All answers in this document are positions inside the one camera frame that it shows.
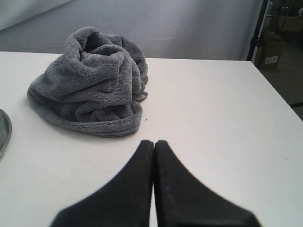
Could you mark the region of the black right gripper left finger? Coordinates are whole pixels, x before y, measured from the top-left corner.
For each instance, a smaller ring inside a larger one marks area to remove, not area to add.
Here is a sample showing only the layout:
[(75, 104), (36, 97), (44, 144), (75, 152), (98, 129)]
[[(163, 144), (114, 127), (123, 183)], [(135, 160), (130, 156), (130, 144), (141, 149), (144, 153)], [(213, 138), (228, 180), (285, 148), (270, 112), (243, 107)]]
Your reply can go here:
[(153, 185), (154, 143), (140, 142), (137, 150), (106, 185), (61, 210), (53, 227), (147, 227)]

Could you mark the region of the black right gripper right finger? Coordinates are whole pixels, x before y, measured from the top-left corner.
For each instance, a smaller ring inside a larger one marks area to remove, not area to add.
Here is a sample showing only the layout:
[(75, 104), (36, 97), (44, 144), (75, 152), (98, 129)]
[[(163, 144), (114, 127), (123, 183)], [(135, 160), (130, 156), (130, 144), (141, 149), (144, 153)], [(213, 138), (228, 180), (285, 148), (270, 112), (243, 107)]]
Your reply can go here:
[(168, 142), (155, 144), (154, 195), (160, 227), (259, 227), (255, 215), (216, 194), (180, 162)]

